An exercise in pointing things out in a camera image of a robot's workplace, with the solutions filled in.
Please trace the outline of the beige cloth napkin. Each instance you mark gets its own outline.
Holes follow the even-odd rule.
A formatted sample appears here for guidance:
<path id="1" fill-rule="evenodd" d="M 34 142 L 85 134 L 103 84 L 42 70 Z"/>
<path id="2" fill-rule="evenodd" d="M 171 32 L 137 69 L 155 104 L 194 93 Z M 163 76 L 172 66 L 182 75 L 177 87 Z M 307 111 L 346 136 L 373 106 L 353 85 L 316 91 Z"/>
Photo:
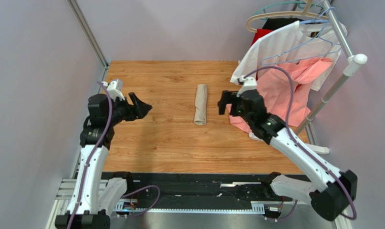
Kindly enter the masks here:
<path id="1" fill-rule="evenodd" d="M 195 113 L 194 124 L 207 124 L 207 102 L 208 102 L 208 86 L 206 84 L 199 84 L 197 86 L 195 96 Z"/>

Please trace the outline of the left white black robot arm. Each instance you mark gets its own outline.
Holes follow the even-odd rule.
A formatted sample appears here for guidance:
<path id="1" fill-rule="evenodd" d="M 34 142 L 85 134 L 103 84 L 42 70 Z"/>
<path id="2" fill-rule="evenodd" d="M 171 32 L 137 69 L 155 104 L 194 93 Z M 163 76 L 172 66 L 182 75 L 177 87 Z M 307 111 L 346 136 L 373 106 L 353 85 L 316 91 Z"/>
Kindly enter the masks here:
<path id="1" fill-rule="evenodd" d="M 135 93 L 126 97 L 96 94 L 88 99 L 89 115 L 80 134 L 79 171 L 71 200 L 63 215 L 56 216 L 58 229 L 108 229 L 111 214 L 119 199 L 134 186 L 129 172 L 115 172 L 100 191 L 103 167 L 114 127 L 122 121 L 143 119 L 152 106 L 142 102 Z"/>

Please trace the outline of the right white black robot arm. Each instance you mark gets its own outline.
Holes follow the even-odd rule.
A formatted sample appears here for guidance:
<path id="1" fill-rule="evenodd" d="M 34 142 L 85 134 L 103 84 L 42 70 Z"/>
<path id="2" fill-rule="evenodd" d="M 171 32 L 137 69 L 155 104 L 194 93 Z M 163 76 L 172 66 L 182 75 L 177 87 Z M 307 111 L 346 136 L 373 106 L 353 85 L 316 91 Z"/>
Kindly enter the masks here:
<path id="1" fill-rule="evenodd" d="M 227 105 L 231 106 L 230 115 L 243 118 L 257 138 L 286 155 L 308 178 L 302 181 L 273 172 L 266 180 L 272 192 L 311 205 L 328 221 L 334 221 L 347 207 L 354 208 L 357 175 L 351 170 L 343 172 L 310 149 L 280 117 L 267 112 L 256 90 L 242 95 L 223 91 L 218 102 L 220 115 L 225 114 Z"/>

